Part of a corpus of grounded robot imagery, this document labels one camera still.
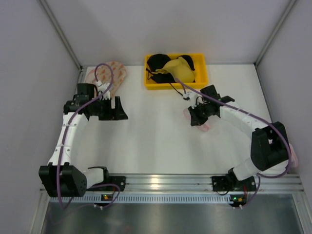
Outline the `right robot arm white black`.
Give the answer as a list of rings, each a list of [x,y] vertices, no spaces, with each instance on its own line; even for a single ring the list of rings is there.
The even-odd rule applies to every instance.
[[[214,85],[200,91],[190,91],[184,98],[191,102],[191,106],[184,111],[191,126],[207,131],[208,119],[217,116],[251,140],[250,156],[226,174],[233,187],[275,166],[285,166],[286,170],[290,168],[292,152],[285,126],[281,122],[269,123],[245,111],[234,98],[222,97]]]

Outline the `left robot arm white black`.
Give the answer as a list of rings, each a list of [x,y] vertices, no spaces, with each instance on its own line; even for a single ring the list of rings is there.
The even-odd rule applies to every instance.
[[[110,88],[110,83],[79,83],[77,93],[65,103],[55,150],[47,165],[39,168],[39,177],[50,197],[82,197],[86,191],[113,191],[113,185],[124,190],[125,177],[111,176],[105,166],[82,172],[73,164],[90,117],[99,121],[128,119],[120,97],[111,98]]]

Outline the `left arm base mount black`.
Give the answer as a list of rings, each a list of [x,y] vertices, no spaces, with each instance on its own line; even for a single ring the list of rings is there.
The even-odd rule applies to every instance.
[[[125,189],[125,185],[126,185],[126,177],[115,176],[115,175],[105,175],[104,179],[101,182],[92,184],[92,186],[88,188],[87,191],[92,191],[92,192],[99,192],[99,191],[117,192],[118,191],[118,188],[114,186],[103,186],[104,184],[115,184],[120,188],[120,191],[123,192]]]

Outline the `yellow bra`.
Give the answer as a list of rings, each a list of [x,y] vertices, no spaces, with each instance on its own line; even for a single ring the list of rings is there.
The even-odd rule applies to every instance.
[[[181,55],[168,61],[162,68],[156,69],[156,73],[171,74],[173,78],[177,78],[183,83],[192,83],[196,77],[194,62],[189,55]]]

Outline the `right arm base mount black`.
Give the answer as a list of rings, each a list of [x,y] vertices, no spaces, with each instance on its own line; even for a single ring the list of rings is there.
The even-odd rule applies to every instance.
[[[234,174],[218,175],[211,177],[214,192],[254,192],[256,182],[254,177],[238,180]]]

